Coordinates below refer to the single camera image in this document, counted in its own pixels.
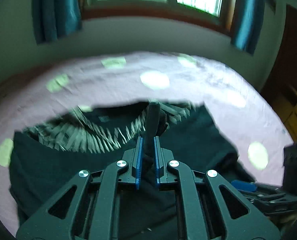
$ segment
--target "blue gripper pad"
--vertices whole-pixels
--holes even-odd
[[[135,169],[135,186],[136,189],[140,188],[141,183],[141,172],[142,172],[142,155],[143,155],[143,138],[140,140],[140,146],[139,146],[139,153],[137,155],[137,161],[136,161],[136,169]]]
[[[160,178],[158,177],[158,174],[160,174],[160,165],[158,160],[158,153],[157,153],[157,145],[156,145],[156,138],[154,137],[154,150],[155,150],[155,161],[154,161],[154,167],[155,167],[155,181],[156,181],[156,187],[160,187]]]
[[[256,192],[257,191],[257,186],[253,183],[248,183],[245,181],[240,181],[240,180],[233,180],[231,182],[232,186],[236,188],[237,190],[243,190],[243,191],[248,191],[248,192]]]

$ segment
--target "bed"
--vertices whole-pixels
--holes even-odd
[[[72,107],[83,111],[141,100],[205,104],[258,182],[281,185],[283,147],[292,139],[267,102],[223,63],[178,53],[135,52],[39,66],[0,85],[0,220],[15,235],[8,165],[15,130]]]

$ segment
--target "fabric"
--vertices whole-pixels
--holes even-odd
[[[78,0],[32,0],[36,43],[55,41],[81,29]]]
[[[264,20],[265,0],[236,0],[231,44],[254,54]]]
[[[126,61],[123,68],[108,68],[102,63],[120,57]],[[152,90],[145,86],[140,76],[148,71],[166,74],[170,87]],[[69,82],[62,87],[57,80],[62,89],[51,93],[49,81],[64,74]],[[13,139],[14,131],[51,120],[76,106],[84,111],[87,106],[89,111],[153,98],[205,103],[216,126],[238,149],[245,169],[259,183],[282,185],[283,148],[293,141],[276,113],[241,75],[223,63],[179,53],[132,52],[71,59],[11,77],[0,85],[0,146]],[[253,142],[260,142],[267,150],[269,162],[264,170],[257,170],[248,159]],[[0,165],[0,220],[15,235],[17,206],[9,188],[8,168]]]
[[[121,108],[109,109],[106,116],[110,117],[110,112],[114,110],[120,112]],[[103,109],[100,115],[97,109],[89,114],[90,119],[98,120],[103,116]],[[135,111],[133,115],[135,120],[138,113]],[[130,119],[121,115],[113,124],[108,121],[102,125],[116,127],[118,122],[120,127],[127,126]],[[137,136],[134,136],[121,144],[119,149],[96,154],[88,149],[85,152],[52,149],[39,143],[38,138],[34,139],[29,135],[27,132],[15,133],[9,167],[10,192],[18,204],[21,222],[30,217],[77,172],[82,169],[91,172],[103,170],[108,164],[121,159],[124,151],[134,148],[137,139]],[[216,168],[229,180],[241,178],[239,173],[235,172],[236,149],[220,135],[204,106],[192,109],[189,116],[182,117],[176,124],[171,122],[169,129],[160,136],[160,143],[161,147],[173,152],[175,159],[194,170],[205,172],[207,169]],[[155,188],[154,169],[150,169],[142,177],[139,191],[122,195],[120,238],[163,239],[170,234],[174,237],[168,239],[177,239],[175,217],[174,193],[159,192]],[[145,232],[147,237],[141,238],[141,232]]]
[[[94,115],[109,114],[105,109],[96,109],[89,114],[83,114],[79,107],[72,109],[63,117],[55,118],[47,123],[25,129],[31,137],[39,138],[39,142],[59,150],[90,151],[91,153],[105,153],[119,149],[121,144],[133,139],[139,132],[144,132],[146,110],[143,110],[148,103],[138,103],[131,106],[114,108],[118,116],[100,116],[93,120]],[[191,110],[191,104],[161,104],[168,116],[165,122],[177,123],[182,117],[186,117]]]

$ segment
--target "dark t-shirt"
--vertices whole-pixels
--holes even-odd
[[[95,110],[86,117],[94,122],[98,115],[103,115],[103,110]],[[125,115],[118,118],[115,115],[112,120],[123,123],[123,119],[127,119]],[[160,144],[171,150],[176,160],[186,163],[193,170],[205,172],[216,169],[228,180],[252,181],[237,164],[236,149],[220,135],[204,106],[191,111],[187,119],[171,124],[160,136]],[[20,222],[28,219],[80,170],[103,170],[135,146],[136,137],[109,153],[62,151],[51,149],[27,134],[16,132],[9,168],[10,192],[18,204]],[[155,188],[154,178],[154,170],[151,169],[142,177],[138,191],[123,193],[120,239],[177,239],[174,193],[160,192]]]

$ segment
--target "metal bolt head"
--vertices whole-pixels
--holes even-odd
[[[178,167],[179,166],[179,162],[176,161],[176,160],[170,161],[169,164],[170,164],[171,167]]]
[[[209,170],[207,171],[207,176],[211,177],[211,178],[214,178],[217,176],[217,171],[215,170]]]
[[[125,167],[127,165],[127,162],[124,160],[120,160],[116,162],[116,165],[119,167]]]
[[[88,171],[86,171],[86,170],[80,171],[79,176],[82,177],[82,178],[87,177],[88,176]]]

